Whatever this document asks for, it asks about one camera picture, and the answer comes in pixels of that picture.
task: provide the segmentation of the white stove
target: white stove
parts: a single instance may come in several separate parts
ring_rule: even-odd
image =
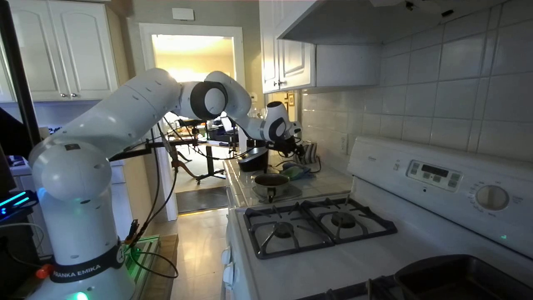
[[[344,199],[230,212],[229,299],[325,299],[440,255],[533,289],[532,165],[360,137],[349,170]]]

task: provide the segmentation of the pan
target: pan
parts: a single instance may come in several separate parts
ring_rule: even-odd
[[[289,177],[280,174],[262,174],[257,175],[254,182],[260,189],[260,195],[267,195],[269,204],[274,204],[289,187]]]

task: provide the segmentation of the floor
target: floor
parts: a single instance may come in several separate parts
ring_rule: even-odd
[[[189,147],[179,150],[190,159],[187,164],[195,175],[207,174],[207,160]],[[214,157],[229,157],[229,149],[214,147]],[[215,170],[224,169],[224,160],[215,160]],[[180,169],[175,192],[225,187],[219,177],[209,177],[197,185],[187,172]],[[180,277],[174,282],[172,299],[205,300],[222,299],[222,252],[227,249],[227,214],[229,209],[207,210],[180,215],[177,222],[155,224],[149,230],[152,235],[179,235],[177,267]]]

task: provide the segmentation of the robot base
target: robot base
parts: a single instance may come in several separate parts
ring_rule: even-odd
[[[29,300],[132,300],[134,294],[135,284],[122,267],[71,284],[56,284],[49,279]]]

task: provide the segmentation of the countertop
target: countertop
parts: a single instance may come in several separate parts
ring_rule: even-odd
[[[225,162],[225,174],[230,185],[232,207],[264,207],[267,204],[264,190],[259,189],[254,179],[264,172],[242,172],[239,160]],[[309,197],[320,197],[330,194],[350,194],[352,179],[335,170],[324,169],[312,179],[290,180],[284,195],[275,199],[275,204],[295,202]]]

